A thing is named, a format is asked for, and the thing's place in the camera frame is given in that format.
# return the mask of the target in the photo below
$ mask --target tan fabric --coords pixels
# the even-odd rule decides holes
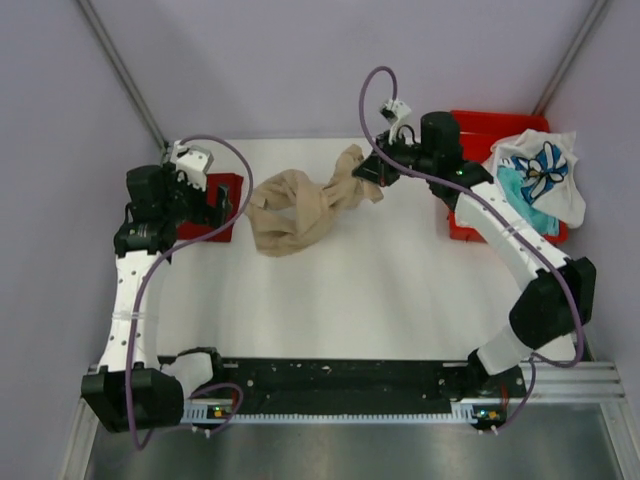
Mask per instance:
[[[271,257],[299,252],[324,237],[342,210],[357,207],[364,198],[382,200],[377,185],[351,176],[363,161],[362,149],[351,145],[325,186],[300,170],[285,170],[255,188],[245,214],[258,251]],[[274,213],[289,207],[295,207],[295,219]]]

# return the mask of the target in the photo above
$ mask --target pile of clothes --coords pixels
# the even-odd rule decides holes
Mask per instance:
[[[559,222],[577,228],[586,205],[573,177],[576,134],[526,130],[491,147],[485,168],[511,206],[541,235],[558,235]]]

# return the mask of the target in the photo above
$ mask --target white wall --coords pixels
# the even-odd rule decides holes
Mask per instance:
[[[110,324],[124,174],[158,156],[73,2],[4,2],[0,64],[0,477],[42,480]]]
[[[640,420],[640,3],[616,0],[548,117],[576,130],[578,188],[587,202],[571,251],[598,268],[592,320],[597,353],[618,364]]]
[[[416,112],[528,113],[591,0],[94,3],[175,139],[360,135],[358,91],[379,64]],[[372,111],[388,88],[372,85]]]

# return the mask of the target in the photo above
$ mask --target red box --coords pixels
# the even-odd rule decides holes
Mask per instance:
[[[541,116],[511,115],[506,113],[451,112],[460,124],[460,143],[464,148],[464,158],[482,163],[491,156],[491,145],[501,138],[520,135],[527,128],[539,132],[549,131],[549,122]],[[455,213],[449,213],[449,237],[454,240],[484,242],[482,236],[470,227],[456,224]],[[569,238],[569,229],[560,222],[557,236],[544,235],[549,243],[558,245]]]
[[[207,175],[207,203],[209,205],[216,204],[216,197],[218,195],[218,185],[225,184],[229,187],[229,200],[233,206],[231,213],[227,219],[233,217],[240,207],[240,197],[242,196],[242,181],[244,179],[240,175],[235,173],[212,173]],[[194,225],[193,223],[184,223],[178,228],[179,240],[190,240],[192,238],[199,237],[205,233],[211,232],[213,229],[209,227],[203,227],[202,225]],[[233,225],[227,228],[224,232],[219,233],[215,237],[207,240],[207,242],[230,242],[232,235]]]

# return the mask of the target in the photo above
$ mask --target gray floor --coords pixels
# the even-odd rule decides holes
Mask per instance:
[[[621,478],[597,407],[529,406],[498,437],[473,432],[464,425],[238,425],[210,440],[189,431],[158,435],[143,453],[131,453],[128,434],[100,432],[87,478]]]

